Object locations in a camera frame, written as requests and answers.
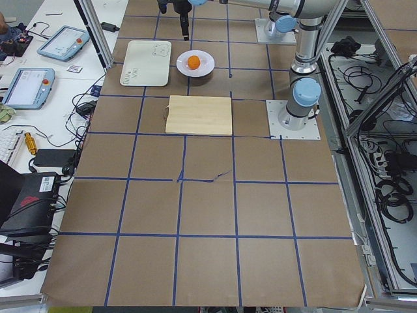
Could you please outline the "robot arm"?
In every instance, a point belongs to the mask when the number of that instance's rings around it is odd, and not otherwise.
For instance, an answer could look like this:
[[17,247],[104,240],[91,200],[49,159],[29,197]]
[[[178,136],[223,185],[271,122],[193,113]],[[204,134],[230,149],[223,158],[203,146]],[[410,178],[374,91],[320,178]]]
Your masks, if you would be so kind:
[[297,25],[297,19],[287,13],[270,12],[269,18],[271,24],[268,31],[273,37],[293,31]]
[[290,16],[298,20],[299,34],[291,74],[295,78],[315,72],[324,43],[333,31],[346,1],[220,1],[221,4],[260,8],[270,16]]

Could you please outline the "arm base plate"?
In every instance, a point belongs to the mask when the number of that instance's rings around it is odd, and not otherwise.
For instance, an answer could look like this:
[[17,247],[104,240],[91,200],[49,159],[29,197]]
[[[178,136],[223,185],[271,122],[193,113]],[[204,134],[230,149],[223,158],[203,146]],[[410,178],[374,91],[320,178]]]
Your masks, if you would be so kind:
[[273,22],[270,19],[255,19],[255,30],[257,42],[260,44],[296,44],[294,29],[297,25],[296,19],[291,16],[282,16]]
[[314,110],[306,117],[294,117],[287,111],[286,100],[266,100],[270,137],[275,140],[320,140]]

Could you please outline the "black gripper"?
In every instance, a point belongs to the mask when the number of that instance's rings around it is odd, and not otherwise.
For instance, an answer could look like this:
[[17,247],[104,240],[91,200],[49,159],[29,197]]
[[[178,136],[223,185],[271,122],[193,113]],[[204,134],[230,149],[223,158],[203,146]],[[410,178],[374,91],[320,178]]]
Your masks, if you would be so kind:
[[167,12],[167,5],[172,3],[174,11],[180,15],[180,28],[184,41],[189,41],[189,20],[188,13],[192,10],[192,5],[188,0],[158,0],[158,8],[162,14]]

